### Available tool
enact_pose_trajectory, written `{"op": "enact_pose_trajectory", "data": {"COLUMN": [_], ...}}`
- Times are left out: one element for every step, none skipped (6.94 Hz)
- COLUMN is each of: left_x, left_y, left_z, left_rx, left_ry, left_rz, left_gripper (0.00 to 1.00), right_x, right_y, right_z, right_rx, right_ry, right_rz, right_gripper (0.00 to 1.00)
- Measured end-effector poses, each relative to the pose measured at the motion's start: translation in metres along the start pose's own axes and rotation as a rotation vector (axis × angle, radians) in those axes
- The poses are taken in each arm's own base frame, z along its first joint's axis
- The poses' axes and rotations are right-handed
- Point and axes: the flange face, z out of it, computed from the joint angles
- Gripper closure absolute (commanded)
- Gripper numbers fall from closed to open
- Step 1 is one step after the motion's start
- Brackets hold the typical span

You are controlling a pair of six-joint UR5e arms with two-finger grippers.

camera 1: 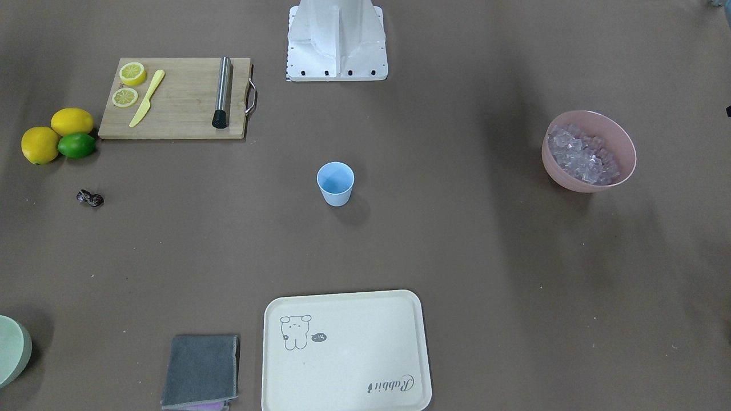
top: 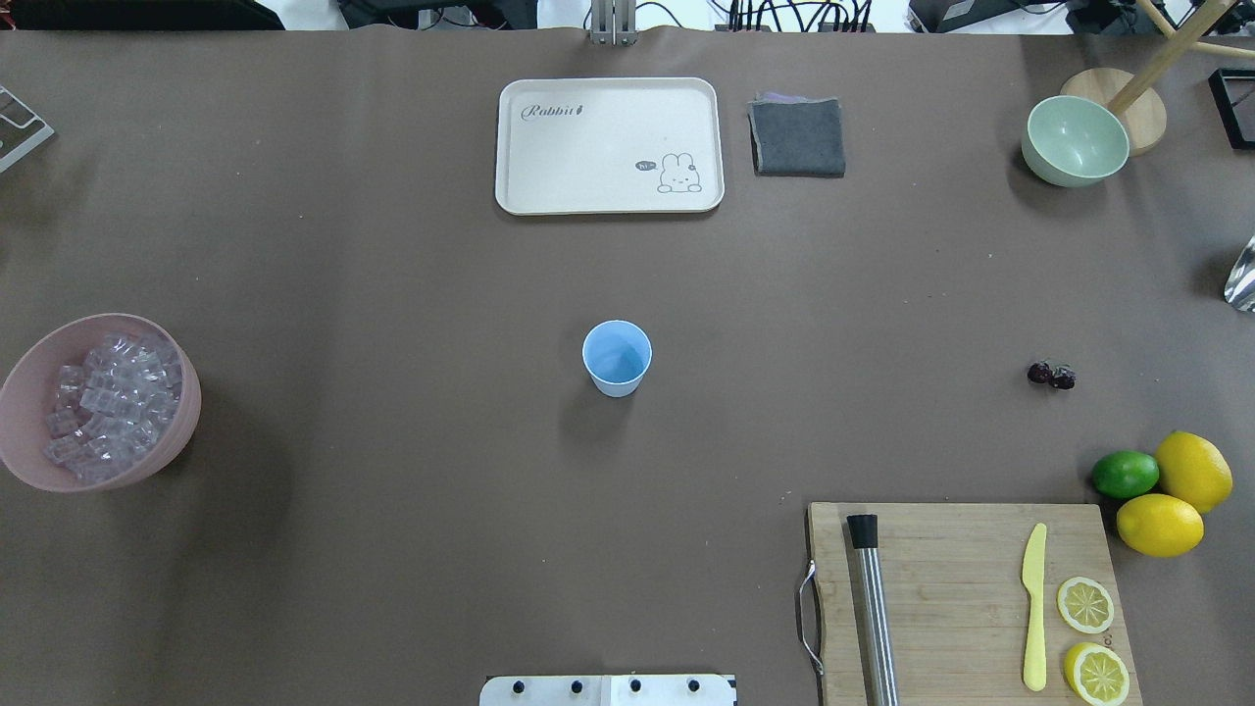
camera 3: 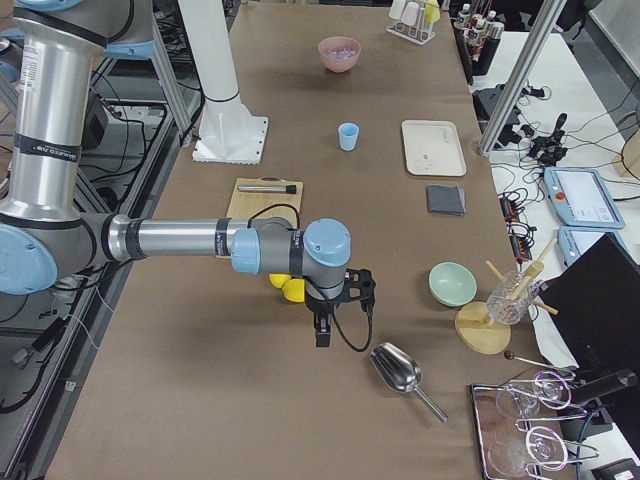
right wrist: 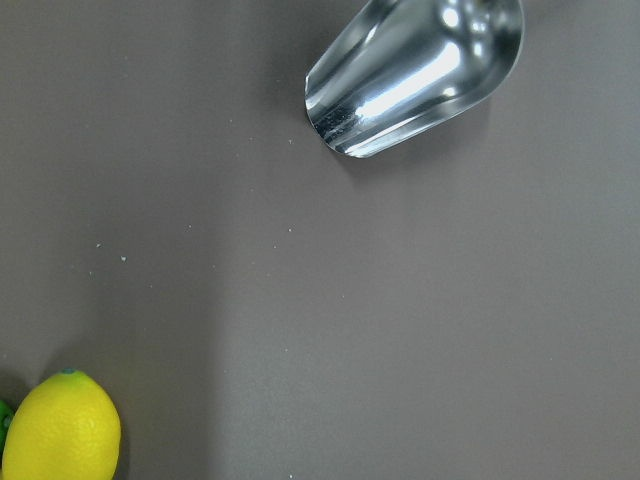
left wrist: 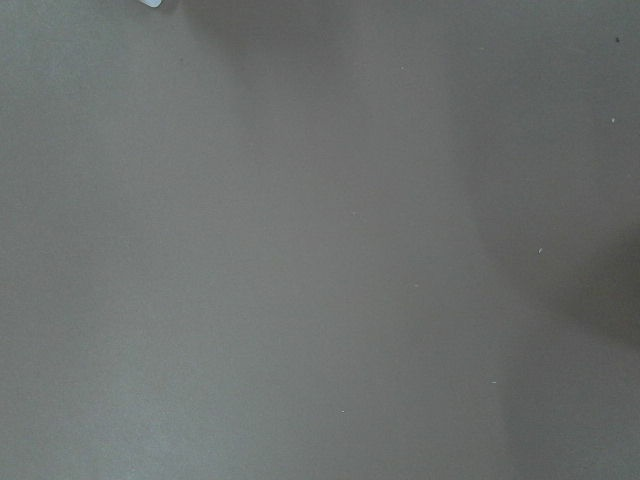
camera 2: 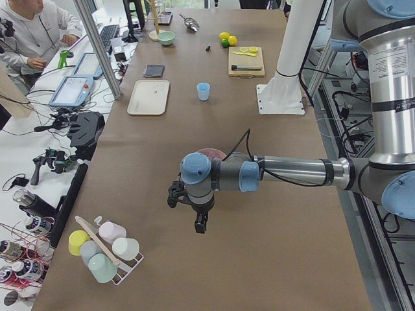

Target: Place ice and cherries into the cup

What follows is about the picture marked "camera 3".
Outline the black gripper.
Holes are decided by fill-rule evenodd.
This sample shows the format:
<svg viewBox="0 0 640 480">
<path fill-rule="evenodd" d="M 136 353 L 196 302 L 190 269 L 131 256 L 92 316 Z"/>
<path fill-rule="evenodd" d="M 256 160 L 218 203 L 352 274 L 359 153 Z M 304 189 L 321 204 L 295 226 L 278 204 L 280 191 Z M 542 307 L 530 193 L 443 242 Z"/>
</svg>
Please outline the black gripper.
<svg viewBox="0 0 640 480">
<path fill-rule="evenodd" d="M 375 287 L 376 283 L 368 269 L 347 268 L 335 295 L 329 295 L 329 288 L 322 288 L 309 276 L 305 277 L 305 305 L 313 313 L 317 348 L 330 346 L 330 317 L 340 305 L 359 302 L 362 311 L 371 321 L 375 305 Z"/>
</svg>

